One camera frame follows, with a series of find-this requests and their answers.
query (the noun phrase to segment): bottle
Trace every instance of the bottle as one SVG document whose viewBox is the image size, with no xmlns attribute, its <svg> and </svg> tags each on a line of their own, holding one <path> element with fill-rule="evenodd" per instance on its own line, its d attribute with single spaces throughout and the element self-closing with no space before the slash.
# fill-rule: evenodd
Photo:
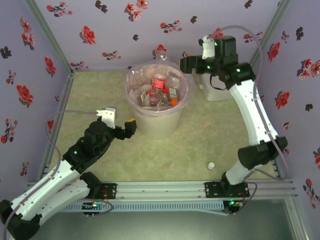
<svg viewBox="0 0 320 240">
<path fill-rule="evenodd" d="M 152 89 L 153 92 L 160 93 L 167 79 L 169 57 L 165 51 L 160 51 L 156 54 L 155 59 L 156 65 L 152 75 Z"/>
<path fill-rule="evenodd" d="M 157 107 L 161 104 L 161 95 L 156 92 L 150 92 L 149 94 L 150 107 Z"/>
<path fill-rule="evenodd" d="M 161 102 L 163 104 L 166 104 L 167 102 L 169 102 L 169 93 L 168 93 L 168 89 L 167 88 L 163 88 L 162 92 L 161 92 Z"/>
<path fill-rule="evenodd" d="M 180 80 L 177 77 L 170 76 L 165 81 L 165 87 L 168 89 L 171 99 L 180 99 Z"/>
<path fill-rule="evenodd" d="M 138 105 L 142 107 L 146 97 L 146 91 L 144 91 L 144 89 L 141 86 L 137 86 L 132 89 L 132 93 L 136 98 Z"/>
</svg>

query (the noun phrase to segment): red flower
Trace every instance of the red flower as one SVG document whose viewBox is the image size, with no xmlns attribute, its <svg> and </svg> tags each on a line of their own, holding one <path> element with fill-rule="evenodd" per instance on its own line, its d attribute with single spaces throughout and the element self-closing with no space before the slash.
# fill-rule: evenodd
<svg viewBox="0 0 320 240">
<path fill-rule="evenodd" d="M 134 4 L 133 3 L 128 3 L 125 7 L 129 12 L 132 12 L 135 10 Z"/>
<path fill-rule="evenodd" d="M 220 30 L 220 28 L 218 27 L 212 34 L 214 34 L 216 31 L 219 31 L 219 30 Z M 213 39 L 218 38 L 218 37 L 222 37 L 223 35 L 224 35 L 223 32 L 219 32 L 213 36 Z"/>
<path fill-rule="evenodd" d="M 147 9 L 148 4 L 149 3 L 145 0 L 138 0 L 138 2 L 136 3 L 138 8 L 141 8 L 141 9 Z"/>
<path fill-rule="evenodd" d="M 141 11 L 134 11 L 133 12 L 133 18 L 134 20 L 138 20 L 142 16 Z"/>
<path fill-rule="evenodd" d="M 302 80 L 307 80 L 309 76 L 310 76 L 310 73 L 308 72 L 308 70 L 304 70 L 304 71 L 300 74 L 299 77 L 300 77 Z"/>
<path fill-rule="evenodd" d="M 305 67 L 306 69 L 308 69 L 308 68 L 311 66 L 311 64 L 312 64 L 312 60 L 311 60 L 310 58 L 308 58 L 308 59 L 306 59 L 306 60 L 304 61 L 304 67 Z"/>
<path fill-rule="evenodd" d="M 162 44 L 159 44 L 159 46 L 155 49 L 155 54 L 157 54 L 160 51 L 164 51 L 166 52 L 167 49 L 165 48 L 165 46 L 163 46 Z"/>
<path fill-rule="evenodd" d="M 314 163 L 318 164 L 318 169 L 320 169 L 320 155 L 315 157 Z"/>
<path fill-rule="evenodd" d="M 30 25 L 29 25 L 29 22 L 26 21 L 23 17 L 21 17 L 21 19 L 20 19 L 20 24 L 21 24 L 21 26 L 23 27 L 23 30 L 24 30 L 26 33 L 28 33 L 28 32 L 31 31 L 31 27 L 30 27 Z"/>
<path fill-rule="evenodd" d="M 45 61 L 45 66 L 48 72 L 54 75 L 56 73 L 56 68 L 54 67 L 54 63 L 52 62 L 51 58 L 46 56 L 44 58 L 44 61 Z"/>
<path fill-rule="evenodd" d="M 281 93 L 281 95 L 276 100 L 276 103 L 275 103 L 276 108 L 280 109 L 281 107 L 284 107 L 285 105 L 287 105 L 289 96 L 290 96 L 290 93 L 288 91 Z"/>
<path fill-rule="evenodd" d="M 310 180 L 310 178 L 307 178 L 305 181 L 309 186 L 312 186 L 312 181 Z"/>
<path fill-rule="evenodd" d="M 34 96 L 30 94 L 29 89 L 25 85 L 17 85 L 16 90 L 18 91 L 18 95 L 22 101 L 26 102 L 27 104 L 32 104 Z"/>
<path fill-rule="evenodd" d="M 276 44 L 273 44 L 273 46 L 271 47 L 270 52 L 269 52 L 269 61 L 270 61 L 270 63 L 278 55 L 279 48 L 280 48 L 280 42 L 277 42 Z"/>
<path fill-rule="evenodd" d="M 53 121 L 53 120 L 50 120 L 50 121 L 47 122 L 47 124 L 48 124 L 49 131 L 51 132 L 52 127 L 53 127 L 53 125 L 54 125 L 54 121 Z"/>
<path fill-rule="evenodd" d="M 21 36 L 22 36 L 22 41 L 28 42 L 28 35 L 25 32 L 21 33 Z"/>
<path fill-rule="evenodd" d="M 311 66 L 311 76 L 314 78 L 320 74 L 320 60 L 316 61 L 315 64 Z"/>
<path fill-rule="evenodd" d="M 249 33 L 247 33 L 247 34 L 243 35 L 243 38 L 244 39 L 249 39 L 249 38 L 251 38 L 251 35 Z"/>
<path fill-rule="evenodd" d="M 96 44 L 95 42 L 95 32 L 91 31 L 91 29 L 88 26 L 84 26 L 82 29 L 82 35 L 84 37 L 84 39 L 86 40 L 86 42 L 90 45 L 92 44 Z"/>
<path fill-rule="evenodd" d="M 32 46 L 34 46 L 36 43 L 35 43 L 35 38 L 34 36 L 30 33 L 29 35 L 29 42 Z"/>
</svg>

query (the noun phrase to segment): white container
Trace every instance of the white container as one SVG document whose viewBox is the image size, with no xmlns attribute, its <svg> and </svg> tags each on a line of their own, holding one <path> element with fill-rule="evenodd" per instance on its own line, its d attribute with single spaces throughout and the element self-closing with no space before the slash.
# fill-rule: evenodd
<svg viewBox="0 0 320 240">
<path fill-rule="evenodd" d="M 205 74 L 198 74 L 198 85 L 199 88 L 202 89 L 202 92 L 204 94 L 204 97 L 208 101 L 222 101 L 222 100 L 228 100 L 232 99 L 232 95 L 229 90 L 225 89 L 226 85 L 219 80 L 218 76 L 213 76 L 211 78 L 211 84 L 215 88 L 219 89 L 214 89 L 211 84 L 210 84 L 210 74 L 205 73 Z"/>
<path fill-rule="evenodd" d="M 133 109 L 138 129 L 151 139 L 164 139 L 169 137 L 177 129 L 182 109 L 193 98 L 197 91 L 197 85 L 191 75 L 182 73 L 179 67 L 173 62 L 165 64 L 167 72 L 172 72 L 179 77 L 181 81 L 180 101 L 174 106 L 154 106 L 140 107 L 129 97 L 129 93 L 137 84 L 135 82 L 135 68 L 132 68 L 125 81 L 126 99 Z M 144 82 L 152 79 L 157 64 L 154 62 L 142 65 L 145 72 Z"/>
</svg>

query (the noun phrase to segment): floral wallpaper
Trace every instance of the floral wallpaper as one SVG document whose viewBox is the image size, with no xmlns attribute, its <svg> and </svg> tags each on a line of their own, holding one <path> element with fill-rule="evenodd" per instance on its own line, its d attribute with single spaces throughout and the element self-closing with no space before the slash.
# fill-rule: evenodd
<svg viewBox="0 0 320 240">
<path fill-rule="evenodd" d="M 280 2 L 34 1 L 74 70 L 127 69 L 153 60 L 161 49 L 179 63 L 202 53 L 198 39 L 228 25 L 243 25 L 261 40 Z M 251 60 L 257 49 L 253 36 L 238 29 L 221 35 L 235 36 L 239 60 Z"/>
<path fill-rule="evenodd" d="M 47 146 L 45 125 L 54 125 L 47 117 L 57 110 L 68 74 L 24 1 L 3 2 L 0 22 L 1 201 L 37 180 Z"/>
<path fill-rule="evenodd" d="M 279 135 L 286 136 L 288 141 L 283 153 L 302 203 L 309 239 L 320 236 L 320 52 L 317 50 L 320 26 L 315 22 L 319 18 L 317 3 L 317 0 L 292 1 L 264 53 L 258 84 L 270 121 Z M 283 166 L 280 158 L 277 163 Z"/>
</svg>

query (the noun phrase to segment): robotic arm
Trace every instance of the robotic arm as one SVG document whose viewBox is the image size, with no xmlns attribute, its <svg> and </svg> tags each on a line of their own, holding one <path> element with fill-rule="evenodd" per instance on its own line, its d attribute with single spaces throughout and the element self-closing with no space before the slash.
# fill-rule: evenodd
<svg viewBox="0 0 320 240">
<path fill-rule="evenodd" d="M 199 44 L 203 47 L 202 55 L 182 58 L 181 71 L 191 74 L 192 69 L 195 69 L 196 74 L 211 74 L 224 82 L 241 111 L 248 131 L 250 146 L 238 150 L 238 160 L 221 177 L 220 189 L 226 196 L 230 196 L 230 193 L 244 182 L 250 172 L 267 164 L 279 154 L 268 134 L 272 135 L 282 151 L 288 142 L 285 137 L 279 137 L 271 125 L 258 92 L 257 99 L 254 99 L 256 76 L 249 63 L 238 63 L 236 39 L 233 36 L 215 39 L 205 36 L 199 40 Z M 258 102 L 269 132 L 266 132 L 255 101 Z"/>
<path fill-rule="evenodd" d="M 51 216 L 83 198 L 97 198 L 102 183 L 91 172 L 83 173 L 108 150 L 114 139 L 124 140 L 135 134 L 137 125 L 134 119 L 124 124 L 125 129 L 115 126 L 116 110 L 106 108 L 97 111 L 100 116 L 84 131 L 75 145 L 63 155 L 59 164 L 27 192 L 13 201 L 0 202 L 0 219 L 5 224 L 14 209 L 20 205 L 8 222 L 8 230 L 15 240 L 29 240 Z M 80 176 L 73 184 L 61 189 Z M 48 181 L 38 191 L 42 183 Z M 34 192 L 23 204 L 22 200 Z"/>
</svg>

